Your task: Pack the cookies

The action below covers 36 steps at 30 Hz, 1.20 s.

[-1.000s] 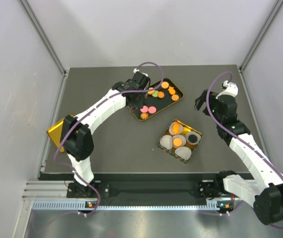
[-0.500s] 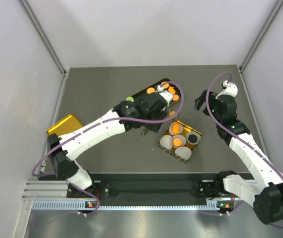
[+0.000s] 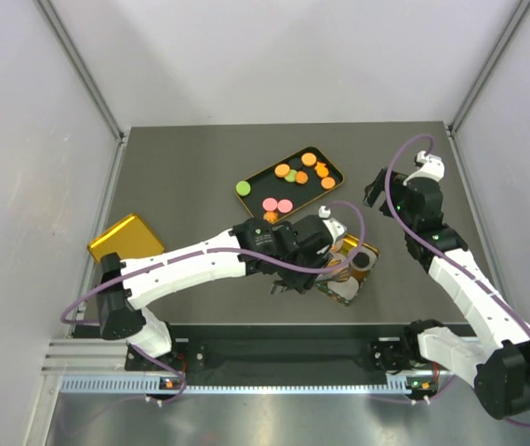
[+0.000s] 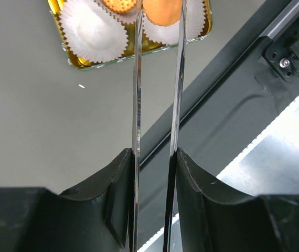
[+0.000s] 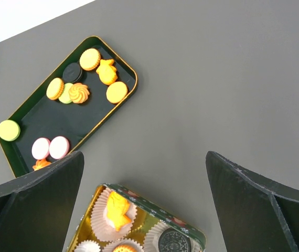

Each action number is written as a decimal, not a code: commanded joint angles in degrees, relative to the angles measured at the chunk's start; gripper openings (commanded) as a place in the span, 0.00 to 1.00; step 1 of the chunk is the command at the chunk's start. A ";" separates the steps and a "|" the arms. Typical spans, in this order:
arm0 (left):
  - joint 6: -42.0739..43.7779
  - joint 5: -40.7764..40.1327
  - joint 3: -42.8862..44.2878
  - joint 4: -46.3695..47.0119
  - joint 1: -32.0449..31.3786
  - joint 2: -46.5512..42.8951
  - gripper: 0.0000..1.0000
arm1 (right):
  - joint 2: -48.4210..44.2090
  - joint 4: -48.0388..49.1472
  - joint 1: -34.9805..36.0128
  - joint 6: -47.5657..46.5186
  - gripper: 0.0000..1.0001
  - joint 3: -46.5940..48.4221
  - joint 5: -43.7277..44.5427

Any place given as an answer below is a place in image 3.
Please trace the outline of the green christmas cookie tin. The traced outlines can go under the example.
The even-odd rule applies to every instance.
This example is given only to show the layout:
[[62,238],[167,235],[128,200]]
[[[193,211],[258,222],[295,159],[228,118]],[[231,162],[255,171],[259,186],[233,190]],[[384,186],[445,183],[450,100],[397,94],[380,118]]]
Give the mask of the green christmas cookie tin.
[[[353,249],[358,249],[360,246],[366,246],[374,250],[378,254],[378,257],[379,257],[380,252],[376,247],[366,242],[358,243],[357,237],[351,234],[348,234],[343,238],[341,245],[336,245],[332,248],[332,251],[331,251],[332,257],[327,266],[329,268],[333,268],[339,265],[341,262],[347,259],[347,257],[351,254],[351,252],[354,252]],[[331,298],[335,302],[339,303],[340,305],[347,307],[352,303],[354,299],[352,301],[346,301],[344,299],[339,298],[337,295],[335,295],[332,291],[329,290],[327,286],[328,283],[329,282],[344,282],[344,281],[347,281],[350,277],[353,277],[360,283],[360,289],[359,289],[359,292],[360,292],[362,285],[366,281],[366,278],[371,273],[371,270],[372,269],[370,269],[367,272],[355,271],[351,268],[350,262],[349,262],[349,264],[345,266],[343,269],[334,269],[331,273],[321,275],[315,282],[315,289],[318,292]]]

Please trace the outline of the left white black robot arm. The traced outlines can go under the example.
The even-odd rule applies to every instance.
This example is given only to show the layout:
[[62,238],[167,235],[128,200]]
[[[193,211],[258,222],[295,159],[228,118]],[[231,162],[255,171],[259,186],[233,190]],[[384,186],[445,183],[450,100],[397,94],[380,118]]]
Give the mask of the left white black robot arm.
[[140,258],[109,253],[100,261],[99,333],[125,340],[158,368],[172,366],[178,346],[152,302],[196,285],[256,273],[277,276],[276,285],[301,294],[326,271],[332,247],[346,227],[329,214],[296,223],[249,218],[215,237],[177,251]]

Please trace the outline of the black round cookie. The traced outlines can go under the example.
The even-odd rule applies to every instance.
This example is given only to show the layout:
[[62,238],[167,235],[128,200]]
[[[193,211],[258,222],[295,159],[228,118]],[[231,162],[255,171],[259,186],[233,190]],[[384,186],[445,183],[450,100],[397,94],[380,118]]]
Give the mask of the black round cookie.
[[352,265],[357,270],[367,270],[370,265],[370,257],[367,253],[359,252],[353,259]]

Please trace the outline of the gold tin lid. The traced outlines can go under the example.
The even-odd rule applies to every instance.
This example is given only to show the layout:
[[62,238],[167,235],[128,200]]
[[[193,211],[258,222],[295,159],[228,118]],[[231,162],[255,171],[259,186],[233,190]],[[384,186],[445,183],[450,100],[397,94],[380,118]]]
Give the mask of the gold tin lid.
[[87,245],[96,262],[116,253],[121,259],[157,256],[165,251],[164,244],[137,214],[129,214],[111,225]]

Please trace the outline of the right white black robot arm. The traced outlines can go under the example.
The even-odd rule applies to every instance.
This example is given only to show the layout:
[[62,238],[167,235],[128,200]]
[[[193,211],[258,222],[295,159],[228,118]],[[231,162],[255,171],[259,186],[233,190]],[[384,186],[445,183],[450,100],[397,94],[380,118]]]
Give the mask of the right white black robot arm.
[[530,411],[530,326],[484,276],[456,230],[444,223],[437,180],[383,168],[364,190],[364,205],[402,227],[407,251],[455,303],[478,341],[470,343],[436,320],[414,321],[400,336],[404,361],[435,362],[473,389],[497,420]]

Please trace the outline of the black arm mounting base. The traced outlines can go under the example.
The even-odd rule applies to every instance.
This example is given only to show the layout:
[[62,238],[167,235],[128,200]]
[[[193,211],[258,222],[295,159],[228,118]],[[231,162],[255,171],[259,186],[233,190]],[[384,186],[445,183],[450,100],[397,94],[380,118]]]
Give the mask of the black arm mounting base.
[[399,373],[430,363],[398,341],[374,339],[193,339],[173,343],[166,353],[151,353],[148,348],[130,346],[131,362],[142,367],[167,365],[183,373],[218,371],[226,365],[238,368],[255,365],[265,373],[275,365],[295,373],[305,365],[327,369],[341,363],[370,373]]

